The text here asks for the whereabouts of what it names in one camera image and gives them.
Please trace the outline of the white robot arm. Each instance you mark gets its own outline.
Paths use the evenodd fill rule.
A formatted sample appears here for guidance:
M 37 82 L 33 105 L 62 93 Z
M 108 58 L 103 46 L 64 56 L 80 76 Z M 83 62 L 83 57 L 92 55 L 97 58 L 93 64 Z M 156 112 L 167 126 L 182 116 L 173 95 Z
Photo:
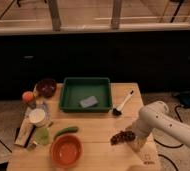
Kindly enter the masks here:
M 143 106 L 132 123 L 132 132 L 137 138 L 145 138 L 153 129 L 158 129 L 190 148 L 190 125 L 172 119 L 168 113 L 169 108 L 163 101 Z

